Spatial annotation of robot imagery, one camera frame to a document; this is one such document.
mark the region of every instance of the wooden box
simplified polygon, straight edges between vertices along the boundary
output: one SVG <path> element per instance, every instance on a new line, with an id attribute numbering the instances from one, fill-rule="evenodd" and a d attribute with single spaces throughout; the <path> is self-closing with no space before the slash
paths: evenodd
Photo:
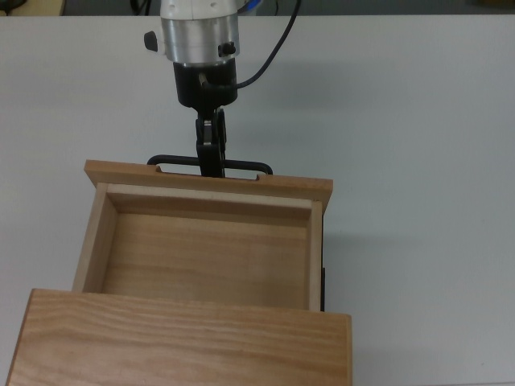
<path id="1" fill-rule="evenodd" d="M 7 386 L 350 386 L 350 317 L 34 290 Z"/>
<path id="2" fill-rule="evenodd" d="M 320 310 L 332 181 L 87 161 L 97 187 L 73 290 Z"/>

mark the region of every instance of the black cable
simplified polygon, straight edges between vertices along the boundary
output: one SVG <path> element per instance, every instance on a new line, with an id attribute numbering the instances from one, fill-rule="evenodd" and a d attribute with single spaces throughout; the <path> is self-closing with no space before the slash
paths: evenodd
<path id="1" fill-rule="evenodd" d="M 211 90 L 234 90 L 235 88 L 244 88 L 252 83 L 254 83 L 256 80 L 258 80 L 261 75 L 266 71 L 266 69 L 270 66 L 272 63 L 272 60 L 274 60 L 275 56 L 281 49 L 282 45 L 284 44 L 286 38 L 288 37 L 288 34 L 291 31 L 291 28 L 293 27 L 293 24 L 295 23 L 295 19 L 297 18 L 297 15 L 299 14 L 300 5 L 302 3 L 302 0 L 297 0 L 297 3 L 295 4 L 295 8 L 293 9 L 293 14 L 291 14 L 290 21 L 288 22 L 288 25 L 286 26 L 286 29 L 282 33 L 281 39 L 277 42 L 277 44 L 274 47 L 274 50 L 270 53 L 270 56 L 266 60 L 266 62 L 262 65 L 262 67 L 254 74 L 254 76 L 250 77 L 248 80 L 238 83 L 238 84 L 229 84 L 229 85 L 218 85 L 218 84 L 210 84 L 206 80 L 202 81 L 202 87 L 211 89 Z"/>
<path id="2" fill-rule="evenodd" d="M 150 13 L 151 5 L 152 5 L 152 0 L 146 0 L 145 16 L 148 16 L 148 14 Z"/>

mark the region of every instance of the light wood grain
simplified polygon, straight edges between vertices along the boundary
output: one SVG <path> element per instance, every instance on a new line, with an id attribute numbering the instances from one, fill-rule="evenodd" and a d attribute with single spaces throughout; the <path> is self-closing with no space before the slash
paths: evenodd
<path id="1" fill-rule="evenodd" d="M 119 213 L 302 227 L 311 215 L 307 199 L 118 184 L 107 193 Z"/>
<path id="2" fill-rule="evenodd" d="M 35 290 L 7 386 L 350 386 L 350 317 Z"/>
<path id="3" fill-rule="evenodd" d="M 19 8 L 10 12 L 10 16 L 61 16 L 64 9 L 64 0 L 27 0 Z"/>
<path id="4" fill-rule="evenodd" d="M 107 183 L 99 183 L 80 252 L 73 291 L 101 292 L 109 252 L 117 226 L 117 210 L 107 196 Z"/>
<path id="5" fill-rule="evenodd" d="M 84 170 L 91 181 L 149 187 L 174 187 L 195 191 L 224 191 L 320 201 L 325 210 L 332 193 L 330 179 L 259 175 L 256 180 L 207 179 L 198 175 L 163 173 L 158 166 L 88 160 Z"/>
<path id="6" fill-rule="evenodd" d="M 307 308 L 320 311 L 320 293 L 322 285 L 322 237 L 323 217 L 322 203 L 312 204 L 311 217 L 307 225 L 306 243 L 306 290 Z"/>
<path id="7" fill-rule="evenodd" d="M 305 308 L 306 229 L 119 214 L 102 292 Z"/>

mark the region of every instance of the white tabletop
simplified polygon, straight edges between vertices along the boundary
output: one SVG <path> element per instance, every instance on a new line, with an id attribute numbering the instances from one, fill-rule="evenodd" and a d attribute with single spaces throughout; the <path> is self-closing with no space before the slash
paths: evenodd
<path id="1" fill-rule="evenodd" d="M 0 379 L 30 289 L 71 288 L 85 159 L 195 154 L 142 45 L 158 24 L 0 20 Z M 240 80 L 285 25 L 241 20 Z M 513 16 L 300 18 L 226 108 L 228 158 L 335 180 L 327 306 L 353 316 L 356 386 L 515 380 L 514 41 Z"/>

